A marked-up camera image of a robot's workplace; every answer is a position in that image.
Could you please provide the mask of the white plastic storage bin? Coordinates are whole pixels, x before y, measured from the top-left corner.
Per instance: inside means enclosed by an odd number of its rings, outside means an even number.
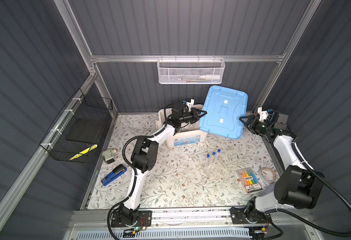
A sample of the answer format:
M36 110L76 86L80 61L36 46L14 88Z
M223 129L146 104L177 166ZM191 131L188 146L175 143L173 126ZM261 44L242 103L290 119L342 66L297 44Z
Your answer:
M193 108L202 110L203 105L193 105ZM166 109L166 115L169 116L172 113L171 108ZM164 124L164 111L161 109L158 111L158 120L156 120L156 127L159 130ZM208 133L204 132L199 129L199 122L195 124L189 124L184 128L181 128L177 134L168 138L164 144L167 145L169 148L189 145L189 144L196 144L204 142Z

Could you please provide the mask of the blue plastic bin lid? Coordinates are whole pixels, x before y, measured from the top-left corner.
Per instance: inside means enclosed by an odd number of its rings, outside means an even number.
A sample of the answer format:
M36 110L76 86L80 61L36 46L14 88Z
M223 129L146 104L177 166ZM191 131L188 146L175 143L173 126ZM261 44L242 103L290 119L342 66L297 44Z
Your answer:
M199 129L213 135L239 139L244 128L239 119L246 114L247 101L245 92L211 86L202 108L206 115L199 120Z

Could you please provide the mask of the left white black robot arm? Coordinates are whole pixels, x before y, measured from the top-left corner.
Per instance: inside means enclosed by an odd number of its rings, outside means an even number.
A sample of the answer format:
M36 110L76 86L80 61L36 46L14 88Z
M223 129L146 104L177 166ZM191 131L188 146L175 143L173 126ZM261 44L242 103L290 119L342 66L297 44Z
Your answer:
M195 124L207 114L192 106L192 102L168 104L163 109L164 121L156 132L129 139L122 148L122 157L132 168L132 178L125 199L117 203L120 218L132 226L139 217L141 192L146 176L157 162L158 149L167 139L179 132L182 125Z

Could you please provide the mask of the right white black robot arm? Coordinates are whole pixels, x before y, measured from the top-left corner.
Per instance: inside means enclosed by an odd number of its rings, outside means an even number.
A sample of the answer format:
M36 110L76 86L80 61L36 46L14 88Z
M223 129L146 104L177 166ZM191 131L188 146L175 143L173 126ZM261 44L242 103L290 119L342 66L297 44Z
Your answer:
M269 109L239 119L252 134L264 137L273 146L283 167L279 179L247 203L244 216L249 223L262 220L269 210L313 209L322 190L322 182L310 173L312 166L297 148L298 137L287 118Z

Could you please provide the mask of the white bottle in basket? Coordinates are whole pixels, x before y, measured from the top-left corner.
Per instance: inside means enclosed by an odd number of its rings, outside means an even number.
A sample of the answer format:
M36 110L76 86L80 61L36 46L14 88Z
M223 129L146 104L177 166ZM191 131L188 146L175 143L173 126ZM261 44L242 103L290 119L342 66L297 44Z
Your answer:
M221 79L220 75L201 75L200 79L211 80L211 81L219 81Z

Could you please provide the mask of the clear plastic well plate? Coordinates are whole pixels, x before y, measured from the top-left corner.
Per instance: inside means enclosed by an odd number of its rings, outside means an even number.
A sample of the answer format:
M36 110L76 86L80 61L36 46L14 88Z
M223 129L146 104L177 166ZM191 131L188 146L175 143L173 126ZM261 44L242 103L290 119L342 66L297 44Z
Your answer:
M204 164L202 165L203 173L210 179L213 179L214 177L217 177L219 175L226 175L230 171L228 162L225 162L222 157L219 157L219 158L220 158L221 164L218 164L217 161L216 161L213 170L209 169L210 170L210 176L209 177L205 174Z

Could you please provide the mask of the floral patterned table mat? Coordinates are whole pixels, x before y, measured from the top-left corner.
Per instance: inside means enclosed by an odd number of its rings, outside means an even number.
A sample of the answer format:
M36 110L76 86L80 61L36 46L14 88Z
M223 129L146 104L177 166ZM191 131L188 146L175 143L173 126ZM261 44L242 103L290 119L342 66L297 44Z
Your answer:
M125 164L121 150L128 139L148 135L156 130L158 115L120 115L108 143L117 149L116 162L102 163L95 187L88 201L88 210L106 210L124 199L128 193L132 169ZM202 171L206 155L221 150L220 157L228 162L229 172L213 179ZM104 187L101 179L117 165L124 164L127 173ZM279 177L268 150L260 136L244 130L242 137L233 140L208 134L202 143L159 148L157 163L147 176L141 193L141 208L221 207L245 205L250 195L239 181L236 170L252 168L265 189L269 186L259 177L261 168L270 168Z

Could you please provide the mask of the pack of coloured markers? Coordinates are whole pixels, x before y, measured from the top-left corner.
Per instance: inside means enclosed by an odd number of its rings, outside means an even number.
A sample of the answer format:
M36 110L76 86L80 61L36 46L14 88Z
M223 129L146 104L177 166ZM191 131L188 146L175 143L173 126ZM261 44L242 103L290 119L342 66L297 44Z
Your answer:
M235 173L247 194L258 193L262 190L262 186L251 168L238 169Z

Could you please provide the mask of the grey cloth roll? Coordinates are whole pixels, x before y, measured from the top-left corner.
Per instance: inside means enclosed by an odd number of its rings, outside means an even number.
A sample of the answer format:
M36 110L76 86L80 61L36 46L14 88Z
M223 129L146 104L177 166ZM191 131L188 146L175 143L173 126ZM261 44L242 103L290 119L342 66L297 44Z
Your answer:
M271 183L263 192L255 195L255 205L261 208L274 205L276 198L274 196L274 187L276 182Z

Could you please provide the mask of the blue stapler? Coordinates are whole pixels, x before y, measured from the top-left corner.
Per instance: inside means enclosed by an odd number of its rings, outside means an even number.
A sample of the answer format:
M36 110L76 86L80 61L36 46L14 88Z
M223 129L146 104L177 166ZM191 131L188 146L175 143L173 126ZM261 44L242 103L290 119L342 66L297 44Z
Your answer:
M104 187L109 185L111 182L119 178L121 175L123 175L127 171L127 168L120 164L117 167L115 167L108 175L106 175L102 180L101 183Z

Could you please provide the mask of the grey green box device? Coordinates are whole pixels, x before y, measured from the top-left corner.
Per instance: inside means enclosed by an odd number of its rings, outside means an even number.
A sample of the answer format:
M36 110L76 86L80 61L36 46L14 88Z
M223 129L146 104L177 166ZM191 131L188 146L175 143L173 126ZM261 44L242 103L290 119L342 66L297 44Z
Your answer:
M102 152L102 159L106 164L111 164L116 161L117 149L108 149Z

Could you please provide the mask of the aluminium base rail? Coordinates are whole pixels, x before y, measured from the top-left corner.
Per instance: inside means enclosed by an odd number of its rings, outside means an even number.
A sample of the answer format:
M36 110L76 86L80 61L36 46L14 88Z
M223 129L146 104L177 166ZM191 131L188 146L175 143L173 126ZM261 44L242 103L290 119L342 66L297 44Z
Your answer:
M265 227L274 230L274 227L265 220L250 223L245 219L245 206L234 207L197 207L197 208L157 208L140 209L138 218L131 224L112 213L110 225L112 229L120 228L162 228L162 227L206 227L206 226L242 226ZM108 230L108 210L74 211L66 234L85 230Z

